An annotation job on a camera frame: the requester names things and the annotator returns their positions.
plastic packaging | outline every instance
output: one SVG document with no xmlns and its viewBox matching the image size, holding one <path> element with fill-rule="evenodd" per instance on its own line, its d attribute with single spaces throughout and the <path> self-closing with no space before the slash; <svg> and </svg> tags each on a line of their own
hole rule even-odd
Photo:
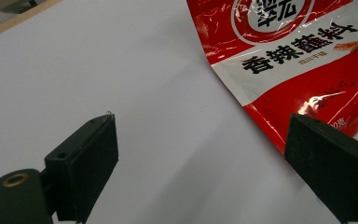
<svg viewBox="0 0 358 224">
<path fill-rule="evenodd" d="M 284 153 L 292 113 L 358 132 L 351 0 L 187 0 L 215 73 Z"/>
</svg>

printed logo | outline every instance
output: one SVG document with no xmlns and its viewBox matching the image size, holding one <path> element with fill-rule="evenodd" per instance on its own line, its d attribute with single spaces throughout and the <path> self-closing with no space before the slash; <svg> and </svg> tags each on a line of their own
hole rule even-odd
<svg viewBox="0 0 358 224">
<path fill-rule="evenodd" d="M 249 43 L 267 43 L 303 24 L 314 0 L 235 0 L 231 13 L 237 36 Z"/>
</svg>

white backdrop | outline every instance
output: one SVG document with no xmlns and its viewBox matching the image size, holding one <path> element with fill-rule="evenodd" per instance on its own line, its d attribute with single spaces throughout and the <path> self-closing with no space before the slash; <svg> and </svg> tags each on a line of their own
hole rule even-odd
<svg viewBox="0 0 358 224">
<path fill-rule="evenodd" d="M 213 72 L 186 1 L 64 0 L 0 35 L 0 176 L 107 110 L 119 162 L 89 224 L 338 223 Z"/>
</svg>

brass screw hole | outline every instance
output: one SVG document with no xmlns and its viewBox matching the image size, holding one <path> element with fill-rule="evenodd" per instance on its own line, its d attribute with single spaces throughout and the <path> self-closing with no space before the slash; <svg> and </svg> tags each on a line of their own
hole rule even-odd
<svg viewBox="0 0 358 224">
<path fill-rule="evenodd" d="M 22 184 L 28 178 L 29 178 L 29 176 L 25 173 L 16 174 L 16 175 L 13 175 L 13 176 L 7 178 L 4 181 L 3 185 L 4 185 L 4 187 L 7 187 L 7 188 L 13 188 L 13 187 L 16 187 L 16 186 Z"/>
</svg>

red plastic bag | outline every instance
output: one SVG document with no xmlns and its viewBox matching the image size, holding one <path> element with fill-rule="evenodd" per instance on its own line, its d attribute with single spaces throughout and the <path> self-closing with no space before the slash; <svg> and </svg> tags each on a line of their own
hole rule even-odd
<svg viewBox="0 0 358 224">
<path fill-rule="evenodd" d="M 284 153 L 292 113 L 358 132 L 351 0 L 187 0 L 215 73 Z"/>
</svg>

